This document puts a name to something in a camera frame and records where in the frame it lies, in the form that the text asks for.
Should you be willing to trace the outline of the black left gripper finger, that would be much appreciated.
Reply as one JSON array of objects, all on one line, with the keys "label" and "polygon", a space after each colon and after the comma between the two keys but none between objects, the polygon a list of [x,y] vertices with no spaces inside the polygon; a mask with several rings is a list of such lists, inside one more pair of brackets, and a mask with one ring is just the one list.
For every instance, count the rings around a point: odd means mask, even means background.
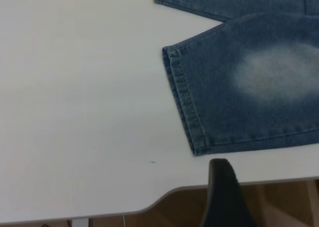
[{"label": "black left gripper finger", "polygon": [[207,204],[202,227],[255,227],[235,171],[227,159],[209,162]]}]

